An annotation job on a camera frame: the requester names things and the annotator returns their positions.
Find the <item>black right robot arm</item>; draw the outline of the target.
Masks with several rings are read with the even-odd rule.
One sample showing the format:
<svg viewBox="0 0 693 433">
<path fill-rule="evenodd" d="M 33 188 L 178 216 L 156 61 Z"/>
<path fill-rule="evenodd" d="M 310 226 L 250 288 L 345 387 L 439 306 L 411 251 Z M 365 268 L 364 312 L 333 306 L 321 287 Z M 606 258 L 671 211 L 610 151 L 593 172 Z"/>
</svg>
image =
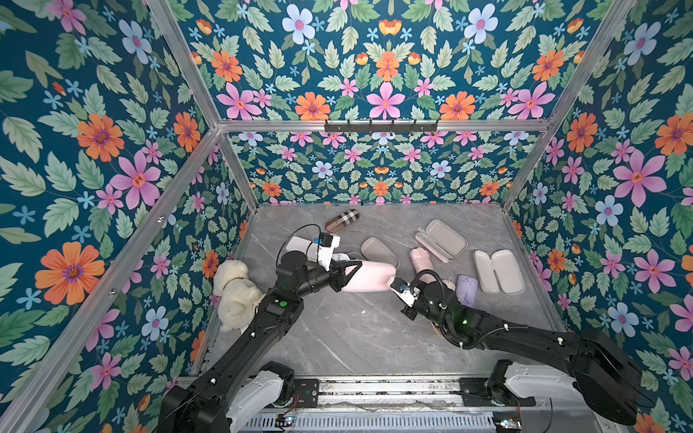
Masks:
<svg viewBox="0 0 693 433">
<path fill-rule="evenodd" d="M 642 367 L 600 331 L 585 334 L 534 328 L 461 304 L 442 281 L 410 283 L 396 277 L 391 290 L 402 314 L 429 319 L 442 337 L 463 350 L 494 350 L 550 366 L 575 380 L 576 391 L 598 415 L 633 426 Z"/>
</svg>

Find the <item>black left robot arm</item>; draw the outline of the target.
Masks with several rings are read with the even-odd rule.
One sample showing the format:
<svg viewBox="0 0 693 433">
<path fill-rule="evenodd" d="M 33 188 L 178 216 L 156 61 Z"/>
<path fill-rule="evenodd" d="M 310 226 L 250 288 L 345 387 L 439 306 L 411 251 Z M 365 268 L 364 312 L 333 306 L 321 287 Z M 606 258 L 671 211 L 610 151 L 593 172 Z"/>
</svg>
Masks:
<svg viewBox="0 0 693 433">
<path fill-rule="evenodd" d="M 297 322 L 303 298 L 327 287 L 344 289 L 363 267 L 361 261 L 323 266 L 301 252 L 285 254 L 276 282 L 260 302 L 247 330 L 188 388 L 175 386 L 162 401 L 156 432 L 229 432 L 240 423 L 227 416 L 231 402 L 252 368 Z"/>
</svg>

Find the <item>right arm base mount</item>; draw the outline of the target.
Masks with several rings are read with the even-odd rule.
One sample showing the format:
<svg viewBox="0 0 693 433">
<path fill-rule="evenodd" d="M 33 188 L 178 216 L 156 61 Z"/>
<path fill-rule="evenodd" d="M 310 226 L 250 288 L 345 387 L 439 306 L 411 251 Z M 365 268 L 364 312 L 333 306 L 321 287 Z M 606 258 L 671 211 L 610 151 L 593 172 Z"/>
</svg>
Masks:
<svg viewBox="0 0 693 433">
<path fill-rule="evenodd" d="M 577 381 L 550 366 L 499 360 L 489 377 L 458 380 L 465 404 L 489 403 L 500 407 L 535 406 L 538 399 L 584 403 Z"/>
</svg>

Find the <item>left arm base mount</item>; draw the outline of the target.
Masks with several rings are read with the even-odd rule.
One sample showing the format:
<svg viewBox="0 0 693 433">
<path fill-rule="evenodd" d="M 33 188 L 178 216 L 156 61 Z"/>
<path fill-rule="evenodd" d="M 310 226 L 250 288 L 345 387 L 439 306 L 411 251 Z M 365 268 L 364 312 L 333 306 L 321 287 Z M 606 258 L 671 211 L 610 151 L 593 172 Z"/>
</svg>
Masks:
<svg viewBox="0 0 693 433">
<path fill-rule="evenodd" d="M 288 414 L 297 408 L 317 408 L 318 400 L 318 379 L 297 379 L 290 367 L 269 362 L 231 401 L 227 411 L 229 431 L 240 432 L 265 409 Z"/>
</svg>

